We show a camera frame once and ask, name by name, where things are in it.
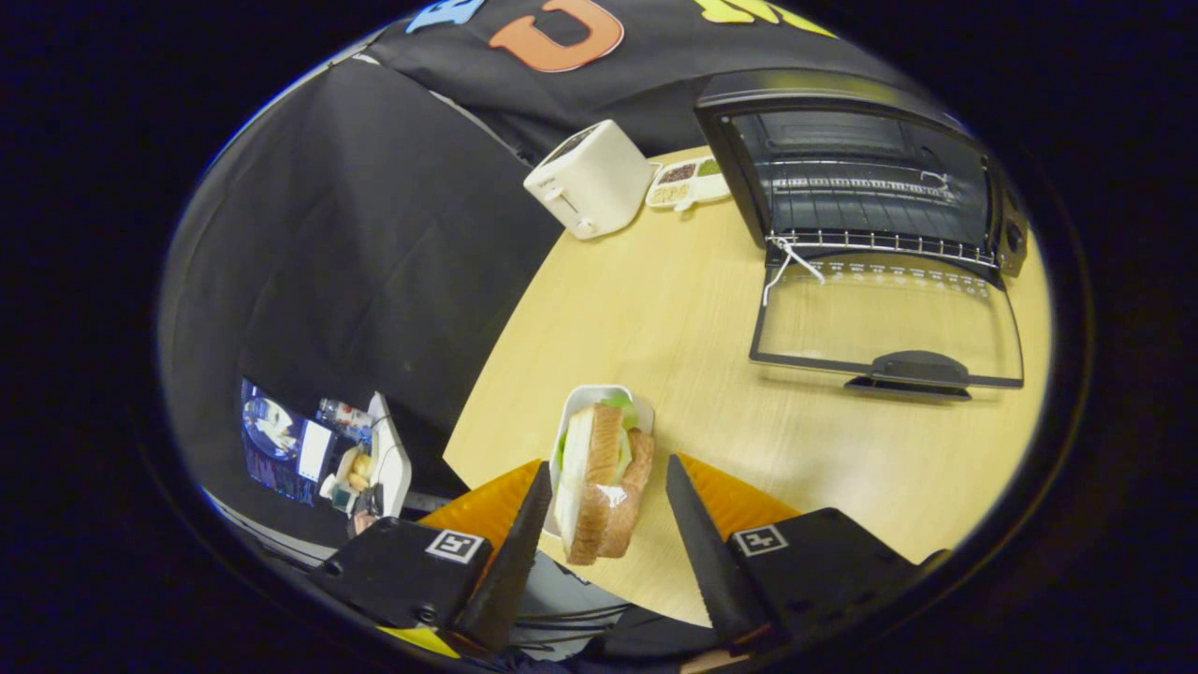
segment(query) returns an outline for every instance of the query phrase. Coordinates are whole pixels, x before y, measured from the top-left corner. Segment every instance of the blue letter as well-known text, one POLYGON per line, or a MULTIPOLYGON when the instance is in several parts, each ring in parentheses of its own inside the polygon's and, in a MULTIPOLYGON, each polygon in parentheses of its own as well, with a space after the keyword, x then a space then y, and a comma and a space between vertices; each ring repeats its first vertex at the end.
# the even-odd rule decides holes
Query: blue letter
POLYGON ((411 34, 412 31, 422 29, 426 25, 442 24, 447 22, 461 25, 474 16, 474 12, 483 6, 483 2, 484 0, 444 0, 444 2, 429 5, 423 12, 412 19, 412 23, 407 24, 407 30, 404 32, 411 34))

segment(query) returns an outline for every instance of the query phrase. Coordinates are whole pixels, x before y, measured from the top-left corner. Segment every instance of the bread crust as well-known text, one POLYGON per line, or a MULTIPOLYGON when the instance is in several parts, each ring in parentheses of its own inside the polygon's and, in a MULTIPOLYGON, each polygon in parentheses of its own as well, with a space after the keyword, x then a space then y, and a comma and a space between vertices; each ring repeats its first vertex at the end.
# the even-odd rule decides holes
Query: bread crust
POLYGON ((641 511, 641 496, 653 469, 653 453, 657 450, 653 437, 633 429, 628 432, 628 442, 633 448, 633 461, 619 482, 625 498, 607 516, 607 528, 604 530, 598 557, 621 558, 628 552, 633 528, 636 527, 641 511))
POLYGON ((565 563, 594 564, 613 510, 611 500, 600 487, 611 485, 619 466, 619 432, 623 413, 619 408, 593 405, 579 414, 593 414, 591 445, 587 454, 586 487, 574 527, 574 541, 565 544, 565 563))

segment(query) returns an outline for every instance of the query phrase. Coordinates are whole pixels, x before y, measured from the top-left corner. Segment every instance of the sandwich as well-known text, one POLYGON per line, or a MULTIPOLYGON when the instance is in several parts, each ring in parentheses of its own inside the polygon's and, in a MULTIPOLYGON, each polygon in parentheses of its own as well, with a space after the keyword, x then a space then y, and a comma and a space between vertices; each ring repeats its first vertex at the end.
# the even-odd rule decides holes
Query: sandwich
POLYGON ((653 437, 619 396, 575 413, 558 439, 561 474, 552 517, 567 564, 594 564, 628 551, 653 467, 653 437))

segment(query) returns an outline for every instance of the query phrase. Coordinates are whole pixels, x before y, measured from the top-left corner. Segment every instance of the light wood tabletop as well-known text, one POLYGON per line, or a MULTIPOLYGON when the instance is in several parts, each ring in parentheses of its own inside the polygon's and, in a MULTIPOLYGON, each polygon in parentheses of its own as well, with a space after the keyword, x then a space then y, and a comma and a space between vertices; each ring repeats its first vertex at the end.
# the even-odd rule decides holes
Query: light wood tabletop
MULTIPOLYGON (((731 198, 684 213, 642 207, 628 227, 591 241, 563 233, 483 369, 446 461, 476 487, 547 460, 571 390, 627 387, 655 411, 658 454, 640 521, 624 558, 570 569, 696 625, 710 623, 665 493, 666 460, 676 451, 800 512, 840 509, 913 563, 956 546, 996 504, 1037 425, 1052 318, 1034 237, 1021 275, 1008 281, 1024 387, 970 388, 974 400, 963 403, 869 396, 843 389, 848 375, 751 363, 764 273, 764 251, 731 198)), ((824 293, 794 304, 807 306, 807 320, 830 320, 843 305, 866 315, 863 302, 882 302, 875 308, 884 315, 869 329, 896 334, 951 333, 964 314, 998 310, 987 314, 992 302, 963 295, 930 300, 914 287, 867 295, 852 279, 812 283, 801 292, 824 293), (903 297, 926 315, 904 312, 903 297)), ((543 535, 540 549, 564 564, 561 541, 543 535)))

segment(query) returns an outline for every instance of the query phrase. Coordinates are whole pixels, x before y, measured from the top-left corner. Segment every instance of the yellow letter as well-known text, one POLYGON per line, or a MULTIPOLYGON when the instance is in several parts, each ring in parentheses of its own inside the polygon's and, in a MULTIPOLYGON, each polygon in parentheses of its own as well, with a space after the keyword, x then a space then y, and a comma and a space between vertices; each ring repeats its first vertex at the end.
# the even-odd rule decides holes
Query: yellow letter
POLYGON ((751 24, 754 17, 778 23, 778 17, 769 11, 764 0, 695 0, 703 7, 703 18, 716 24, 751 24), (733 10, 732 6, 744 10, 733 10))
POLYGON ((782 20, 783 22, 793 25, 794 28, 798 28, 798 29, 801 29, 801 30, 809 30, 811 32, 818 32, 819 35, 825 35, 825 36, 831 37, 834 40, 836 38, 835 35, 828 32, 827 30, 817 26, 816 24, 809 22, 807 19, 805 19, 805 18, 798 16, 798 14, 792 14, 791 12, 787 12, 786 10, 783 10, 783 8, 781 8, 781 7, 776 6, 776 5, 770 5, 770 7, 773 7, 775 12, 778 12, 779 14, 782 16, 782 20))
POLYGON ((783 22, 797 29, 836 37, 807 19, 764 0, 695 0, 695 2, 703 8, 703 18, 716 24, 751 24, 755 20, 754 17, 778 24, 778 18, 781 17, 783 22))

